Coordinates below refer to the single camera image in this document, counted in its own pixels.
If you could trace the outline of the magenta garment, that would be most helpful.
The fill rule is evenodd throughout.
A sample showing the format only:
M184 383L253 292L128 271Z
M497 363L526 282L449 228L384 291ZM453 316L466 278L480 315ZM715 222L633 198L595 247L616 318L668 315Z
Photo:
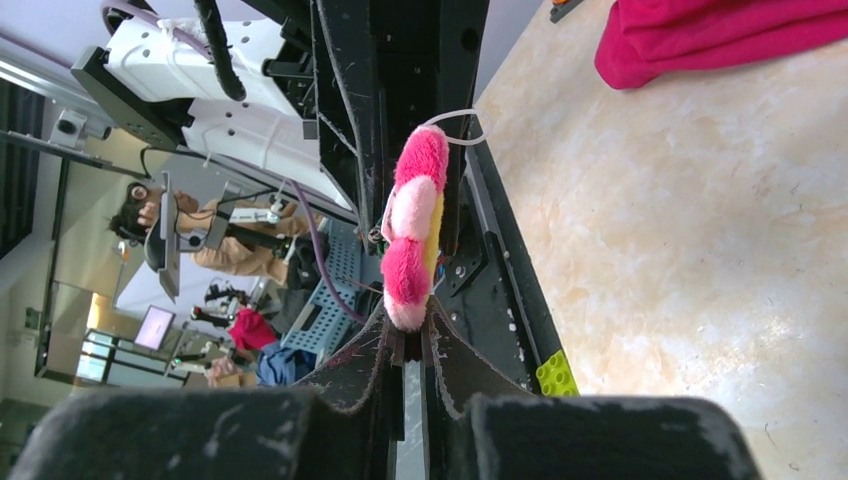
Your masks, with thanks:
M735 67L845 39L847 4L819 1L616 1L594 66L616 90L680 71Z

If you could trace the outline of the green flat brick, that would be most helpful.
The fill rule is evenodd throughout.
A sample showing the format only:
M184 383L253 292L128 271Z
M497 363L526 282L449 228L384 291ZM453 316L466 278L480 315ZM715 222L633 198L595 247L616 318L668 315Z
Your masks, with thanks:
M537 367L535 377L546 397L579 396L569 361L562 349Z

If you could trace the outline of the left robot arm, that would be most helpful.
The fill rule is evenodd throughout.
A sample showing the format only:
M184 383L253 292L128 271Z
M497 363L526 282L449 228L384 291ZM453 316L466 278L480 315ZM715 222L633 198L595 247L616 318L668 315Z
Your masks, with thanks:
M485 1L214 1L178 19L105 1L110 38L72 74L106 114L165 150L225 156L320 194L363 230L383 214L410 133L467 136Z

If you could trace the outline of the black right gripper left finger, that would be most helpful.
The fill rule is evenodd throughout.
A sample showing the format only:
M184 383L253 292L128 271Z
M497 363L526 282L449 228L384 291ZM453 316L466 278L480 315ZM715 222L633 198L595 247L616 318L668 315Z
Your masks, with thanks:
M391 479L402 431L377 307L288 387L95 389L51 410L14 479Z

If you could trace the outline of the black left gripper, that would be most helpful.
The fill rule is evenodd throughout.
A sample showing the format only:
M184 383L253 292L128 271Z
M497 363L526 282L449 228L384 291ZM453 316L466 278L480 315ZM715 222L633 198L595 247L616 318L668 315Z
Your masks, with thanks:
M305 49L264 69L296 101L319 145L319 177L350 206L364 244L400 149L430 115L473 102L488 0L264 1L280 35ZM463 146L452 146L440 247L457 249Z

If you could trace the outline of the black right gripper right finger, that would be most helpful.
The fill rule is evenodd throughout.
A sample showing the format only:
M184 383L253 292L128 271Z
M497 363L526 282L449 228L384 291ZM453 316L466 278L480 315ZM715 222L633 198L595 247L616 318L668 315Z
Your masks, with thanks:
M544 397L452 326L436 299L421 332L431 479L758 479L743 434L693 397Z

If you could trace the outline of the dark grey building baseplate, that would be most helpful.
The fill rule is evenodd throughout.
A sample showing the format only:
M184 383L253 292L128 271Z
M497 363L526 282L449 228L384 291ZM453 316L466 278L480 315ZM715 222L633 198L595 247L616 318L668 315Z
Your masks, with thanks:
M582 3L583 0L552 0L550 21L554 24L558 23Z

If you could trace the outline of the pink flower brooch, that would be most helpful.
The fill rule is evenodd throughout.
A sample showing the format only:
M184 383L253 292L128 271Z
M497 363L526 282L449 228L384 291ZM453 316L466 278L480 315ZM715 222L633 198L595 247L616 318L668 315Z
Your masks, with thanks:
M475 116L482 124L478 137L450 137L438 126L440 121L465 116ZM381 260L383 303L401 331L418 331L425 321L439 255L449 147L477 145L486 140L490 128L491 120L483 111L461 109L432 117L405 142L380 225L387 242Z

